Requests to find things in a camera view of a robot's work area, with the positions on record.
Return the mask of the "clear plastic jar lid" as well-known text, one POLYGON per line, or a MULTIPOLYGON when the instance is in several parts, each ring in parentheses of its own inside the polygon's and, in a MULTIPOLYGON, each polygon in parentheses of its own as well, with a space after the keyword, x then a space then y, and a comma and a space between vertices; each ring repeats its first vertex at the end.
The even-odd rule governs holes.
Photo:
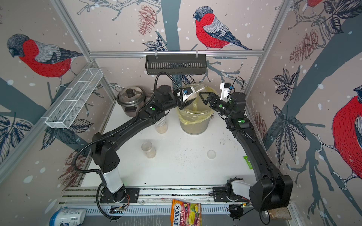
POLYGON ((213 160, 216 158, 216 152, 214 150, 207 151, 206 155, 209 160, 213 160))

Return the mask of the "small clear jar with rice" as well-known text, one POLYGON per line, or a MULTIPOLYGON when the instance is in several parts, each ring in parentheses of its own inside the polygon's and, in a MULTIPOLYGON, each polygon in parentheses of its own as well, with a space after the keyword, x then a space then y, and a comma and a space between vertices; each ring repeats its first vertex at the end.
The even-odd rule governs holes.
POLYGON ((154 158, 156 156, 156 149, 150 141, 146 141, 141 145, 141 149, 147 158, 154 158))

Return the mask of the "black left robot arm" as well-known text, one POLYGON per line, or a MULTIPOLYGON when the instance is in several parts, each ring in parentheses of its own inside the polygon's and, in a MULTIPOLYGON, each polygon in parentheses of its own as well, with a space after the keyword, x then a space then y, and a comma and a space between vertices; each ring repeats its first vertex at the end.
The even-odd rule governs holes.
POLYGON ((176 107, 183 109, 190 105, 195 100, 196 93, 194 88, 177 87, 172 90, 168 85, 154 84, 152 96, 136 116, 104 135, 96 135, 95 140, 74 156, 72 168, 83 174, 97 173, 101 178, 101 185, 111 193, 113 201, 121 202, 125 197, 125 185, 118 171, 120 159, 117 150, 137 133, 165 117, 167 111, 176 107), (97 169, 83 170, 77 166, 79 155, 87 149, 91 150, 93 161, 98 165, 97 169))

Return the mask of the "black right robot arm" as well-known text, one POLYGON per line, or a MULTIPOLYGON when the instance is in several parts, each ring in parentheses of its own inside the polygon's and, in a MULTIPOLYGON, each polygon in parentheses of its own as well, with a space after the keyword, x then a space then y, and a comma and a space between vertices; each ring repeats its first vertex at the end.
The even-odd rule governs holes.
POLYGON ((228 180, 227 197, 232 201, 243 197, 257 212, 287 207, 293 181, 280 172, 264 151, 252 122, 245 116, 246 95, 234 92, 227 102, 213 92, 201 92, 199 96, 205 105, 225 116, 227 129, 243 147, 255 173, 256 183, 252 186, 238 178, 228 180))

